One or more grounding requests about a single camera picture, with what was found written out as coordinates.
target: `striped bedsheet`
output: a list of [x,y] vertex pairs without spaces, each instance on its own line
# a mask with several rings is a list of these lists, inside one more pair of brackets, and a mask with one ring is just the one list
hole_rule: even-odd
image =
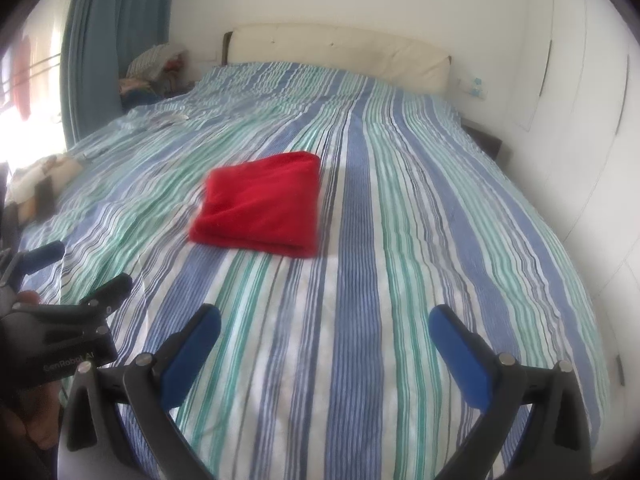
[[[322,160],[317,258],[188,242],[211,168],[294,150]],[[222,335],[172,415],[217,478],[434,478],[478,417],[430,342],[439,303],[524,364],[573,362],[597,438],[608,384],[588,295],[445,102],[340,70],[242,64],[72,153],[88,169],[23,239],[64,240],[66,255],[25,286],[75,302],[129,272],[133,294],[111,322],[121,362],[216,304]]]

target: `red towel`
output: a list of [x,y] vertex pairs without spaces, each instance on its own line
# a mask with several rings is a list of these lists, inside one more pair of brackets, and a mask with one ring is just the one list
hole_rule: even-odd
[[193,242],[294,258],[315,256],[320,159],[281,153],[217,168],[206,180]]

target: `white wall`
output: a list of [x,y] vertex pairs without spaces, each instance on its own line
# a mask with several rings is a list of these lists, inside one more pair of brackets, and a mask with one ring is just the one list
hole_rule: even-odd
[[449,99],[469,119],[500,134],[526,1],[173,0],[170,38],[185,44],[194,60],[212,62],[220,62],[222,35],[247,23],[327,23],[426,40],[453,56],[453,83],[459,76],[483,79],[486,101],[457,89]]

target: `metal bolt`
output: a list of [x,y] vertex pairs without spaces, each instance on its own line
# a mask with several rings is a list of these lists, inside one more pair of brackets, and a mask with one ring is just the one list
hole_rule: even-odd
[[501,364],[505,366],[513,366],[514,364],[516,364],[516,358],[511,354],[507,354],[506,352],[498,355],[498,361],[500,361]]
[[136,364],[138,366],[147,366],[153,359],[154,357],[149,352],[144,352],[136,357]]
[[574,371],[574,366],[569,361],[564,360],[558,363],[558,368],[566,374]]
[[78,372],[80,372],[81,374],[85,374],[87,373],[89,370],[91,370],[91,361],[82,361],[79,365],[78,365]]

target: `headboard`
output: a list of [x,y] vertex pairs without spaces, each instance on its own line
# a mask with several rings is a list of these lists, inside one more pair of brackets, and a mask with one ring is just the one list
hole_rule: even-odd
[[359,28],[243,25],[225,34],[222,64],[292,61],[376,77],[411,92],[444,94],[450,56],[436,46]]

